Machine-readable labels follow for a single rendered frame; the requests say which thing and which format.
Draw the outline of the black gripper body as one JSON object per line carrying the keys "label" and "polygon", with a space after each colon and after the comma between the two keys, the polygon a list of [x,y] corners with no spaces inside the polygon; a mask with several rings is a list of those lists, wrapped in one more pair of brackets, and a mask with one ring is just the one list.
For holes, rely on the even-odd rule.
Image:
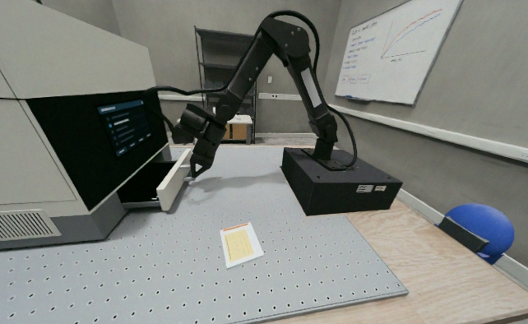
{"label": "black gripper body", "polygon": [[195,160],[201,164],[204,164],[206,168],[210,169],[211,166],[213,165],[213,162],[214,162],[214,158],[215,158],[215,153],[220,145],[220,143],[217,143],[217,144],[212,144],[213,141],[209,141],[210,142],[210,145],[205,153],[204,156],[201,156],[201,155],[198,155],[196,153],[192,153],[192,156],[191,156],[191,160]]}

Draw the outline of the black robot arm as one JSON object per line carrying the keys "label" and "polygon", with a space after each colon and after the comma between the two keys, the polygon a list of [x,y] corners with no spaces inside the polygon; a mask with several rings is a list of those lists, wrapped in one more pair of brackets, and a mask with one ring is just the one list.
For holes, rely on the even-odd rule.
{"label": "black robot arm", "polygon": [[[213,145],[221,143],[227,131],[227,122],[239,111],[255,80],[271,55],[275,54],[292,76],[307,110],[310,128],[319,137],[315,148],[301,148],[301,151],[329,171],[346,171],[346,166],[331,157],[333,146],[338,142],[337,124],[322,98],[308,54],[310,52],[308,33],[303,27],[267,17],[234,78],[220,97],[215,107],[216,114],[193,102],[188,103],[171,135],[174,144],[193,143],[195,137],[197,143],[192,152],[204,156],[209,141],[213,141]],[[203,132],[207,122],[209,124]]]}

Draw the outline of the grey lab imager with drawer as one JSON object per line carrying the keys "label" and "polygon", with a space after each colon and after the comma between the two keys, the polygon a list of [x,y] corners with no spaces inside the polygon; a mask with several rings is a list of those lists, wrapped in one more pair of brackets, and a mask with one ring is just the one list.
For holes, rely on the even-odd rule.
{"label": "grey lab imager with drawer", "polygon": [[105,239],[130,208],[169,210],[196,179],[141,101],[155,86],[147,47],[0,0],[0,249]]}

